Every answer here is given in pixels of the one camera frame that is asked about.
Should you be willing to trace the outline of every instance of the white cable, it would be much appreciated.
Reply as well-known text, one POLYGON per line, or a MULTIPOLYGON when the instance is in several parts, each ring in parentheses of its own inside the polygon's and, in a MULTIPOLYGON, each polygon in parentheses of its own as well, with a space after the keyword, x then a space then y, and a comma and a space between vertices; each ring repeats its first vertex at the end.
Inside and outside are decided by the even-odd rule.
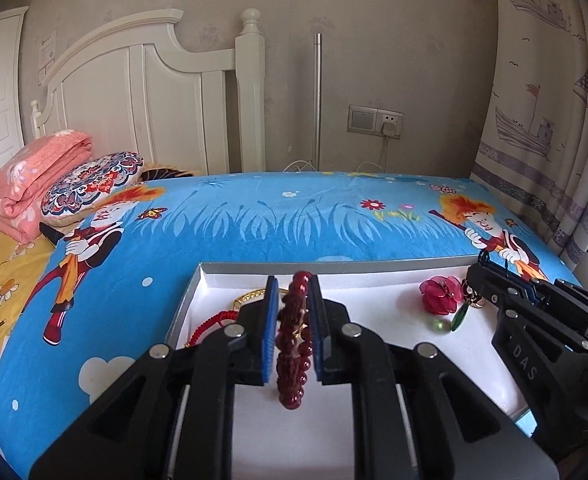
POLYGON ((383 173, 387 173, 387 148, 389 146, 389 137, 383 139, 383 173))
POLYGON ((356 168, 356 173, 358 173, 360 171, 360 168, 364 165, 364 164, 371 164, 372 166, 375 166, 376 168, 380 168, 381 170, 383 170, 383 173, 385 172, 385 169, 382 166, 379 166, 378 164, 376 164, 375 162, 361 162, 359 164, 359 166, 356 168))
POLYGON ((287 165, 287 167, 283 170, 283 173, 285 173, 289 168, 291 168, 295 164, 298 164, 299 162, 304 162, 304 165, 301 168, 297 166, 298 171, 304 170, 307 166, 309 166, 314 171, 316 171, 316 168, 314 166, 312 166, 312 163, 311 162, 309 162, 307 160, 295 160, 294 162, 292 162, 292 163, 290 163, 290 164, 287 165))
POLYGON ((381 152, 381 158, 383 160, 383 164, 385 165, 384 167, 380 166, 379 164, 376 164, 375 162, 366 161, 366 162, 361 162, 359 164, 359 166, 356 168, 356 172, 358 173, 360 171, 360 168, 362 168, 362 166, 364 166, 365 164, 371 164, 372 166, 379 168, 383 173, 387 173, 387 147, 388 146, 389 146, 389 136, 385 136, 385 138, 383 139, 383 150, 381 152))

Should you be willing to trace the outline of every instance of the red beads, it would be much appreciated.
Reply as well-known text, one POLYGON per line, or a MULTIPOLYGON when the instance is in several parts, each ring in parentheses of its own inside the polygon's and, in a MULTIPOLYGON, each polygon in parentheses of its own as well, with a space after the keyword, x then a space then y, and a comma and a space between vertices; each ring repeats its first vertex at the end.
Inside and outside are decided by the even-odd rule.
POLYGON ((283 298, 285 307, 279 312, 279 333, 276 346, 280 350, 276 360, 276 372, 279 376, 277 387, 279 401, 289 410, 295 410, 301 404, 307 382, 305 373, 311 368, 309 357, 312 355, 311 334, 307 323, 307 288, 311 273, 300 271, 294 274, 289 284, 289 292, 283 298), (296 348, 296 333, 301 333, 303 341, 296 348))

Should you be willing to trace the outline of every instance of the metal pole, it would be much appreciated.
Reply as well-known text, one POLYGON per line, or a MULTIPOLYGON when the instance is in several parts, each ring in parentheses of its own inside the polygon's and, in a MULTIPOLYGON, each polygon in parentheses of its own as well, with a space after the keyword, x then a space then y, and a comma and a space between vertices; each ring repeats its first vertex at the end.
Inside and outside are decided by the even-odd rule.
POLYGON ((321 170, 321 72, 323 70, 323 35, 314 36, 314 145, 312 166, 321 170))

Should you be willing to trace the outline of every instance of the cloud print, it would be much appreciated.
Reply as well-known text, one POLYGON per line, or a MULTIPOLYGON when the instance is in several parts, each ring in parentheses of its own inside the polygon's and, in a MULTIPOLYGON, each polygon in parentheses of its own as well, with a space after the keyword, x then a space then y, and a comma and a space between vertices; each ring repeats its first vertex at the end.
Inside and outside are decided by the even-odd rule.
POLYGON ((90 396, 91 404, 133 364, 134 360, 125 355, 114 357, 109 362, 100 357, 91 357, 81 366, 78 385, 90 396))

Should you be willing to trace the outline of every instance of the bedpost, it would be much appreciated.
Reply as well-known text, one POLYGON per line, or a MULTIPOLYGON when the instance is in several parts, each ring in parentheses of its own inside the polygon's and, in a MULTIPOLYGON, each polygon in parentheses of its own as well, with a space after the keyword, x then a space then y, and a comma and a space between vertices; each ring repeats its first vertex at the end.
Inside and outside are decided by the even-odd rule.
POLYGON ((241 166, 244 173, 265 171, 265 39, 258 28, 261 13, 241 13, 243 31, 236 38, 235 71, 238 82, 238 115, 241 166))
POLYGON ((32 115, 30 117, 32 120, 32 136, 34 139, 38 139, 40 137, 40 128, 36 125, 36 119, 40 117, 39 102, 34 99, 30 105, 32 106, 32 115))

